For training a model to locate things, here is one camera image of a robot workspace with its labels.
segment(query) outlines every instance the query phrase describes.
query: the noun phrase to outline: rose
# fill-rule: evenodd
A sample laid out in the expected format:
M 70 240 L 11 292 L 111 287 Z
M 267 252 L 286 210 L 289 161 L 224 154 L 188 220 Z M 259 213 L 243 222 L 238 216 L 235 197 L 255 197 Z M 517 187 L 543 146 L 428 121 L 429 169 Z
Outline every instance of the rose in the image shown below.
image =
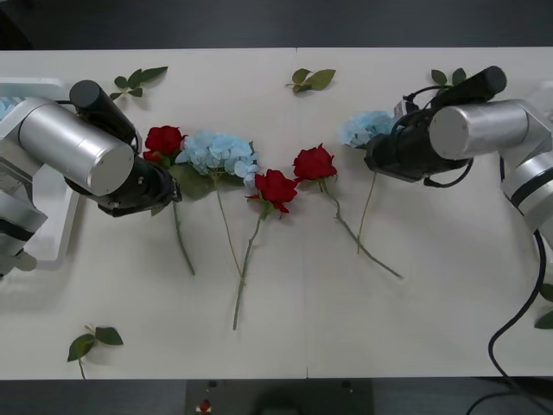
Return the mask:
M 338 174 L 338 170 L 332 165 L 332 159 L 328 151 L 319 147 L 302 150 L 294 160 L 294 174 L 297 182 L 304 180 L 317 180 Z
M 146 137 L 146 147 L 149 151 L 143 153 L 144 159 L 159 162 L 162 156 L 173 156 L 180 149 L 184 137 L 177 127 L 165 125 L 150 128 Z
M 259 193 L 248 199 L 257 200 L 262 196 L 265 201 L 271 202 L 275 209 L 287 214 L 289 210 L 283 203 L 296 197 L 296 186 L 297 183 L 284 177 L 281 171 L 268 169 L 265 175 L 256 175 L 256 189 Z

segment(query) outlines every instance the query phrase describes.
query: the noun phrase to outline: table surface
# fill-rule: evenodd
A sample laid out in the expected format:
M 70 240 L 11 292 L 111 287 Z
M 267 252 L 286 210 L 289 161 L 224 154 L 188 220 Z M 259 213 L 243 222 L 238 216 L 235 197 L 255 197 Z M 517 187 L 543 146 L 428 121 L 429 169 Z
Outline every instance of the table surface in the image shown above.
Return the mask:
M 338 144 L 355 112 L 392 108 L 429 84 L 429 70 L 505 69 L 511 85 L 553 71 L 553 48 L 237 49 L 2 52 L 0 75 L 93 79 L 169 66 L 142 99 L 120 106 L 145 136 L 152 126 L 232 132 L 253 140 L 262 169 L 290 167 L 300 149 L 335 154 L 343 214 L 359 226 L 372 179 L 362 153 Z M 324 92 L 283 87 L 299 67 L 337 69 Z M 447 181 L 458 173 L 442 175 Z M 66 263 L 13 272 L 0 284 L 0 379 L 78 379 L 67 348 L 84 324 L 115 326 L 121 348 L 85 358 L 91 379 L 221 379 L 496 375 L 489 337 L 528 297 L 537 275 L 531 234 L 499 191 L 495 156 L 460 185 L 425 188 L 379 176 L 365 219 L 368 249 L 403 273 L 399 283 L 363 256 L 315 189 L 291 214 L 263 223 L 254 244 L 238 331 L 238 275 L 215 194 L 179 205 L 197 274 L 176 244 L 170 209 L 113 219 L 81 200 Z M 244 189 L 223 192 L 243 258 L 257 213 Z M 551 375 L 553 334 L 533 321 L 541 299 L 498 342 L 512 375 Z

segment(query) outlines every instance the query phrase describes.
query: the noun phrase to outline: loose leaf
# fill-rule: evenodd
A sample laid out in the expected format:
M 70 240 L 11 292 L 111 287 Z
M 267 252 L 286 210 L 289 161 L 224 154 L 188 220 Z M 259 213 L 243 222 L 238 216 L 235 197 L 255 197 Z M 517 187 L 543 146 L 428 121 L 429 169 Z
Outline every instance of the loose leaf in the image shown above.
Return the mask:
M 313 87 L 311 85 L 294 85 L 294 88 L 292 89 L 294 93 L 303 93 L 305 91 L 309 91 Z
M 460 67 L 459 69 L 455 69 L 455 72 L 453 72 L 451 81 L 453 82 L 453 85 L 458 85 L 466 78 L 467 74 L 465 73 L 465 70 Z
M 140 81 L 142 79 L 142 69 L 137 69 L 129 78 L 129 82 L 127 82 L 127 86 L 130 89 L 135 89 L 140 85 Z
M 203 176 L 190 164 L 176 164 L 168 170 L 179 183 L 181 192 L 197 201 L 215 190 L 213 180 Z
M 154 207 L 153 209 L 151 209 L 149 212 L 151 213 L 152 218 L 157 214 L 159 214 L 164 208 L 165 208 L 164 206 L 160 206 L 160 207 Z
M 73 340 L 69 346 L 69 356 L 67 361 L 77 361 L 90 352 L 94 345 L 94 335 L 81 335 Z
M 442 71 L 432 69 L 430 75 L 432 76 L 432 80 L 438 85 L 446 85 L 448 83 L 448 77 Z
M 310 73 L 311 71 L 308 71 L 307 69 L 303 69 L 303 68 L 298 69 L 292 75 L 292 80 L 294 81 L 295 84 L 301 84 Z
M 553 311 L 539 317 L 534 327 L 542 330 L 553 329 Z
M 240 187 L 244 186 L 244 179 L 242 177 L 231 175 L 229 173 L 225 173 L 221 175 L 221 177 L 219 178 L 219 181 L 229 186 L 240 186 Z
M 304 83 L 311 85 L 316 91 L 322 91 L 330 84 L 335 73 L 334 69 L 323 69 L 322 71 L 315 72 Z
M 547 301 L 551 301 L 553 303 L 553 285 L 551 284 L 543 284 L 542 288 L 539 289 L 539 293 L 542 295 L 543 298 L 545 298 Z
M 125 89 L 128 85 L 127 79 L 124 76 L 118 76 L 113 82 L 121 89 Z
M 110 346 L 121 346 L 123 344 L 123 339 L 113 327 L 97 327 L 96 340 Z
M 142 75 L 140 76 L 141 82 L 148 82 L 150 80 L 153 80 L 154 78 L 157 78 L 162 73 L 166 72 L 168 67 L 154 67 L 152 69 L 146 69 L 142 72 Z
M 132 91 L 129 91 L 129 94 L 133 97 L 142 97 L 142 88 L 133 89 Z

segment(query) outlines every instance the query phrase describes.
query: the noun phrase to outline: flower stem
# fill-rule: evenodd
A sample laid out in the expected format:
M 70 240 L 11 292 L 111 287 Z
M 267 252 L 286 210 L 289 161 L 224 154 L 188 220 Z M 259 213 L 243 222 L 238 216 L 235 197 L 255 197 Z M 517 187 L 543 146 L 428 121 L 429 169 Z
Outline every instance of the flower stem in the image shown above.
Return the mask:
M 232 323 L 233 330 L 236 330 L 236 326 L 238 325 L 238 310 L 240 309 L 240 300 L 242 299 L 242 291 L 244 291 L 245 272 L 248 269 L 248 259 L 250 258 L 251 244 L 253 244 L 253 240 L 256 238 L 257 233 L 259 232 L 259 225 L 261 224 L 261 220 L 263 216 L 264 216 L 264 212 L 262 212 L 257 218 L 256 232 L 254 232 L 253 235 L 251 236 L 250 241 L 248 242 L 248 249 L 245 252 L 244 264 L 242 265 L 242 276 L 240 279 L 240 285 L 238 286 L 236 306 L 234 307 L 234 322 Z
M 242 271 L 240 270 L 240 266 L 238 265 L 238 260 L 236 259 L 234 246 L 232 246 L 231 231 L 229 231 L 228 229 L 228 222 L 226 221 L 225 209 L 223 208 L 223 202 L 221 201 L 221 194 L 219 192 L 219 188 L 217 187 L 217 182 L 215 182 L 215 193 L 217 193 L 217 200 L 219 201 L 219 207 L 221 209 L 221 213 L 223 214 L 223 220 L 225 221 L 226 237 L 228 238 L 228 245 L 231 246 L 232 257 L 234 258 L 234 264 L 236 265 L 236 269 L 238 270 L 238 274 L 240 276 L 241 282 L 243 283 L 244 277 L 242 275 Z
M 361 216 L 361 224 L 359 225 L 359 232 L 357 233 L 357 238 L 359 240 L 361 240 L 361 231 L 363 231 L 363 222 L 365 221 L 365 215 L 366 215 L 366 210 L 369 207 L 369 201 L 371 201 L 372 190 L 374 189 L 375 181 L 377 181 L 377 173 L 376 172 L 374 173 L 374 175 L 372 175 L 371 189 L 369 190 L 369 195 L 366 198 L 365 209 L 363 210 L 363 216 Z M 359 249 L 360 249 L 360 246 L 357 245 L 357 254 L 359 254 Z
M 395 272 L 392 270 L 388 265 L 384 264 L 383 262 L 380 262 L 378 259 L 374 258 L 370 252 L 366 250 L 366 248 L 361 244 L 361 241 L 357 236 L 355 236 L 355 233 L 353 233 L 352 229 L 347 225 L 347 223 L 342 218 L 342 215 L 340 213 L 340 203 L 338 202 L 338 199 L 336 199 L 329 191 L 327 187 L 327 183 L 325 182 L 325 179 L 321 179 L 321 186 L 324 190 L 324 193 L 327 194 L 327 196 L 335 203 L 336 205 L 336 219 L 344 226 L 344 228 L 347 230 L 349 235 L 353 238 L 353 240 L 357 243 L 357 246 L 363 251 L 363 253 L 369 257 L 372 261 L 376 262 L 378 265 L 382 266 L 385 270 L 387 270 L 392 275 L 396 276 L 399 279 L 404 279 L 404 276 Z
M 176 237 L 179 240 L 179 246 L 181 247 L 182 255 L 184 255 L 184 259 L 187 261 L 188 269 L 190 270 L 192 275 L 196 275 L 196 271 L 194 271 L 194 267 L 192 266 L 192 261 L 190 260 L 187 250 L 184 247 L 184 240 L 182 240 L 181 221 L 179 220 L 179 214 L 177 212 L 176 202 L 173 202 L 173 216 L 175 217 Z
M 79 369 L 80 369 L 80 375 L 83 377 L 84 380 L 86 380 L 85 371 L 83 370 L 83 362 L 81 359 L 79 359 Z

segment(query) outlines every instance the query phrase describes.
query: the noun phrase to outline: blue hydrangea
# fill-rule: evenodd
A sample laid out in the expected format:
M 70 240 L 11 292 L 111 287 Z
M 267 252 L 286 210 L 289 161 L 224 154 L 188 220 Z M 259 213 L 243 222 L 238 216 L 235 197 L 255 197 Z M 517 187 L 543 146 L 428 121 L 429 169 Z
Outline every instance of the blue hydrangea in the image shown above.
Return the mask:
M 365 145 L 378 134 L 390 134 L 395 122 L 385 111 L 360 112 L 338 129 L 340 142 L 350 147 Z
M 216 169 L 225 169 L 228 174 L 242 177 L 246 186 L 255 181 L 257 153 L 239 136 L 197 131 L 182 142 L 182 148 L 175 162 L 190 163 L 204 176 Z

